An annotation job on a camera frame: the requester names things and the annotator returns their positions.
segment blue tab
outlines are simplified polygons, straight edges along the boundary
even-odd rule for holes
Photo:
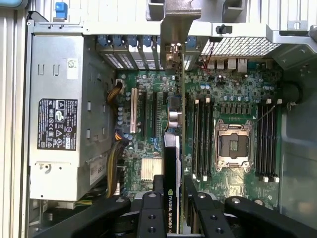
[[[143,36],[143,45],[145,45],[146,47],[150,47],[152,45],[150,36]]]
[[[137,46],[137,37],[136,36],[128,36],[128,44],[132,47]]]
[[[64,18],[65,20],[68,18],[68,6],[64,2],[57,2],[55,4],[56,17]]]
[[[98,36],[98,43],[102,46],[108,45],[108,36],[107,35],[99,35]]]
[[[121,45],[122,45],[122,38],[121,38],[120,35],[114,35],[114,36],[112,37],[112,40],[113,40],[113,44],[114,44],[115,46],[121,46]]]
[[[189,36],[187,38],[186,47],[195,48],[196,47],[196,36]]]

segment ram slot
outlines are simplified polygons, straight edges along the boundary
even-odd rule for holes
[[[203,181],[207,181],[207,125],[208,125],[208,104],[206,101],[202,102],[202,143],[201,143],[201,174]]]
[[[272,176],[272,164],[273,164],[273,152],[272,152],[272,142],[273,142],[273,131],[274,131],[274,109],[267,115],[268,124],[268,142],[267,142],[267,164],[266,164],[266,174],[267,176]]]
[[[212,102],[208,106],[208,150],[207,150],[207,175],[211,177],[211,164],[212,164],[212,131],[213,131],[213,121],[212,121],[213,106]]]
[[[210,110],[210,98],[206,98],[204,102],[204,112],[203,112],[203,142],[202,142],[202,167],[203,167],[203,181],[207,181],[208,177],[208,144],[209,144],[209,138],[208,138],[208,132],[209,132],[209,110]]]
[[[158,93],[153,92],[152,97],[152,138],[157,136],[157,123],[158,123]]]
[[[267,106],[263,107],[263,115],[267,114]],[[266,171],[266,163],[267,163],[267,157],[266,157],[266,150],[267,150],[267,116],[263,117],[261,119],[262,121],[262,163],[261,163],[261,174],[265,176],[265,171]]]
[[[131,90],[131,118],[130,118],[130,132],[136,133],[137,131],[137,112],[138,112],[138,89],[132,88]]]
[[[204,134],[204,123],[203,123],[203,114],[204,114],[204,102],[199,101],[199,110],[198,110],[198,135],[197,135],[197,161],[198,161],[198,176],[202,176],[203,172],[203,134]]]
[[[199,112],[199,100],[194,101],[194,114],[193,114],[193,153],[192,153],[192,170],[193,179],[197,177],[197,135],[198,135],[198,112]]]
[[[142,107],[143,107],[143,121],[142,121],[142,136],[146,138],[147,135],[147,117],[148,117],[148,93],[142,93]]]
[[[276,143],[277,143],[277,113],[279,108],[274,108],[273,110],[273,138],[272,138],[272,152],[273,152],[273,160],[272,160],[272,175],[276,176]]]
[[[258,125],[257,125],[257,155],[256,155],[256,176],[262,175],[261,164],[262,164],[262,127],[263,121],[260,119],[263,115],[263,106],[258,104]]]

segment power supply label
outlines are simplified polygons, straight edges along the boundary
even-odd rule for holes
[[[71,99],[39,102],[38,149],[76,150],[77,104]]]

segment screw hole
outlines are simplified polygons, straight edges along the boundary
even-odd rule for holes
[[[155,233],[157,230],[154,227],[148,228],[149,233]]]
[[[219,227],[219,228],[216,229],[216,232],[217,232],[218,234],[223,234],[223,229],[221,229],[221,228]]]

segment pcie slot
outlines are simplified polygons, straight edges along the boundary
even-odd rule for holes
[[[192,153],[192,170],[193,170],[193,178],[196,179],[197,175],[197,135],[198,135],[198,112],[199,112],[199,100],[194,101],[194,115],[193,115],[193,153]]]
[[[188,114],[189,114],[189,93],[185,93],[185,126],[183,127],[183,129],[185,130],[185,138],[187,138],[187,131],[188,131]]]
[[[152,97],[152,138],[157,136],[157,123],[158,123],[158,93],[153,92]]]
[[[198,109],[198,134],[197,134],[197,158],[196,160],[198,161],[198,176],[202,176],[202,171],[203,171],[203,133],[204,133],[204,128],[203,128],[203,114],[204,114],[204,102],[199,101],[199,109]]]
[[[208,150],[207,150],[207,175],[211,177],[211,164],[212,164],[212,130],[213,130],[213,121],[212,121],[212,103],[208,104]]]
[[[136,133],[137,121],[137,107],[138,107],[138,89],[131,90],[131,118],[130,118],[130,132]]]
[[[147,117],[148,117],[148,93],[142,93],[143,98],[143,123],[142,123],[142,136],[146,138],[147,135]]]

